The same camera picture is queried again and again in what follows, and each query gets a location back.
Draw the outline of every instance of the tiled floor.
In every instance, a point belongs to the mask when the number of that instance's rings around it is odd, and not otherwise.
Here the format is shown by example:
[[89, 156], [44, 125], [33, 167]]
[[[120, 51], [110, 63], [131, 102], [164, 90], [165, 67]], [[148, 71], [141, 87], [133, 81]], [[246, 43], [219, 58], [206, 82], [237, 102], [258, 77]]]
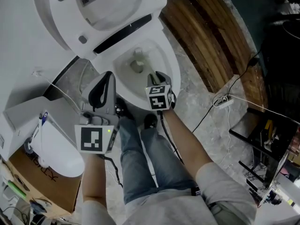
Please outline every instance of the tiled floor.
[[[206, 90], [193, 64], [190, 62], [189, 58], [184, 53], [183, 49], [177, 43], [175, 38], [171, 35], [169, 30], [165, 29], [164, 32], [172, 44], [181, 71], [181, 90], [178, 96], [178, 102], [176, 104], [175, 111], [186, 124], [186, 126], [190, 130], [194, 130], [208, 109], [211, 107], [215, 94], [211, 94]], [[57, 83], [57, 86], [64, 90], [78, 104], [81, 102], [78, 83], [86, 63], [86, 60], [78, 60]], [[84, 89], [86, 85], [97, 75], [98, 74], [95, 69], [89, 64], [82, 77], [82, 89]], [[237, 78], [238, 76], [235, 76], [228, 83], [228, 85], [232, 84]], [[221, 95], [225, 94], [228, 90], [228, 85], [225, 86], [216, 97], [220, 97]], [[240, 81], [236, 82], [236, 85], [232, 88], [231, 93], [241, 98], [245, 98]], [[48, 97], [56, 98], [57, 96], [60, 96], [59, 92], [52, 90]], [[230, 127], [236, 126], [235, 130], [239, 131], [240, 133], [246, 133], [249, 131], [248, 125], [251, 124], [250, 119], [243, 118], [246, 114], [246, 109], [247, 103], [237, 99], [234, 100], [233, 105], [230, 107]], [[133, 111], [138, 123], [141, 124], [147, 112], [136, 108]], [[158, 126], [158, 130], [161, 134], [163, 134], [161, 126]], [[249, 164], [251, 160], [252, 149], [250, 146], [231, 136], [229, 152], [227, 154], [227, 146], [229, 141], [228, 108], [223, 110], [213, 108], [199, 128], [195, 131], [195, 135], [203, 144], [211, 158], [218, 164], [222, 161], [220, 166], [236, 181], [244, 184], [244, 179], [241, 175], [242, 167], [238, 164], [238, 161], [242, 160], [245, 164]], [[117, 136], [113, 152], [109, 156], [114, 159], [117, 167], [119, 168], [119, 175], [120, 179], [122, 180], [119, 136]], [[106, 175], [108, 211], [117, 224], [120, 225], [125, 221], [123, 192], [122, 188], [114, 181], [115, 171], [111, 164], [108, 164], [107, 169], [112, 172], [112, 174], [107, 172]], [[82, 194], [79, 193], [76, 211], [71, 218], [68, 218], [70, 221], [78, 223], [81, 222], [81, 205]]]

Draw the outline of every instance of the toilet bowl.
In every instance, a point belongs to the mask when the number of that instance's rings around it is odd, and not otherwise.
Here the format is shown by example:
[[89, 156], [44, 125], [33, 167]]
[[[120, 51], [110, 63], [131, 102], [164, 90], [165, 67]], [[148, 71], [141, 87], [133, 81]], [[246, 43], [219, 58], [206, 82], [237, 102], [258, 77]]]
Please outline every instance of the toilet bowl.
[[[144, 92], [147, 77], [160, 71], [171, 77], [176, 96], [180, 69], [158, 19], [166, 0], [49, 0], [60, 44], [89, 59], [101, 74], [112, 71], [117, 93], [133, 105], [150, 110]], [[136, 49], [147, 61], [137, 73], [130, 64]]]

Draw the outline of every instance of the black shoe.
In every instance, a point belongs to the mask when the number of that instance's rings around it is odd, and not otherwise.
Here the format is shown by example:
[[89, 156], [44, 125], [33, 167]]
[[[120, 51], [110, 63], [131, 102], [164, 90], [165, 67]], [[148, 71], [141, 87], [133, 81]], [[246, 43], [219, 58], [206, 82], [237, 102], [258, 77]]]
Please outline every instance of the black shoe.
[[116, 102], [116, 113], [119, 117], [127, 117], [130, 120], [133, 120], [133, 121], [135, 120], [133, 115], [128, 110], [125, 101], [119, 97], [117, 98], [117, 102]]
[[158, 118], [153, 113], [148, 114], [144, 119], [145, 129], [156, 128], [158, 125]]

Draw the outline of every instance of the leg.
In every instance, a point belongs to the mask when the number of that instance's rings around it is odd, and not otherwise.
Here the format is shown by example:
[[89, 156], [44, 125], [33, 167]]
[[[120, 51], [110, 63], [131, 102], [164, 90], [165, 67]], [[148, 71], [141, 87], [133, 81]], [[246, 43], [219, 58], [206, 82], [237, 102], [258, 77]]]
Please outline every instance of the leg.
[[197, 187], [192, 176], [174, 154], [169, 142], [158, 134], [156, 128], [143, 130], [141, 138], [153, 163], [159, 190]]
[[157, 192], [134, 121], [120, 120], [124, 203]]

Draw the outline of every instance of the person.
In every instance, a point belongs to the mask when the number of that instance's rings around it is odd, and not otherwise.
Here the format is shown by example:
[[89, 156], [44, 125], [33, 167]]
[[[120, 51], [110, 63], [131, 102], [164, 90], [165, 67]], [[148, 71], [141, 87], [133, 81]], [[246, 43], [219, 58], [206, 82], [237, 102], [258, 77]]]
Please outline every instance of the person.
[[[124, 225], [249, 225], [256, 215], [250, 193], [206, 153], [173, 109], [163, 115], [184, 165], [158, 134], [149, 114], [141, 139], [155, 171], [150, 173], [133, 116], [125, 103], [120, 115], [121, 166], [127, 220]], [[105, 162], [90, 155], [82, 180], [82, 225], [115, 225], [106, 208]], [[201, 195], [196, 196], [199, 186]]]

